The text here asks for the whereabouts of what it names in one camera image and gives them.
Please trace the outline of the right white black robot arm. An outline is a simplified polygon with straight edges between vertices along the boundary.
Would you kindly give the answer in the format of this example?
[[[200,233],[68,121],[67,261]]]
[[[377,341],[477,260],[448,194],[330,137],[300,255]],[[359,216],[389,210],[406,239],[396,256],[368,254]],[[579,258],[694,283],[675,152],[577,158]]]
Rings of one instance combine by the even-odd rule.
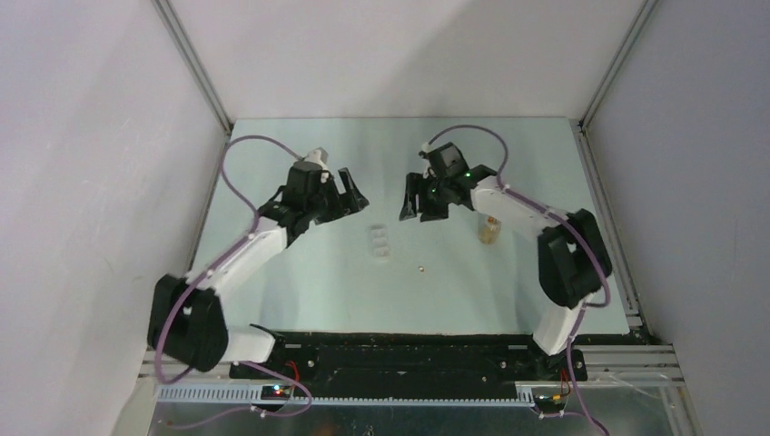
[[[486,165],[470,167],[454,143],[424,144],[419,173],[408,173],[400,220],[445,220],[452,205],[490,216],[536,246],[538,282],[550,301],[533,332],[539,347],[528,355],[531,373],[550,380],[565,366],[562,352],[577,335],[585,310],[611,301],[607,279],[612,273],[597,219],[586,209],[553,208],[513,191]]]

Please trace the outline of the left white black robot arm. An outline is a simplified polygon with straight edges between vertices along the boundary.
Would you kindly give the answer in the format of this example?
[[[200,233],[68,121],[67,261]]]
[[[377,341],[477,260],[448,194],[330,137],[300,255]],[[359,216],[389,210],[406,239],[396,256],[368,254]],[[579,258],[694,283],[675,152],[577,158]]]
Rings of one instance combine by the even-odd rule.
[[[276,333],[256,324],[235,326],[224,306],[271,258],[290,247],[314,224],[337,221],[369,205],[350,171],[331,174],[322,164],[299,161],[287,181],[255,209],[250,226],[199,272],[183,277],[165,274],[154,287],[147,343],[190,370],[208,372],[222,361],[252,362],[265,378],[287,366],[286,352],[276,347]]]

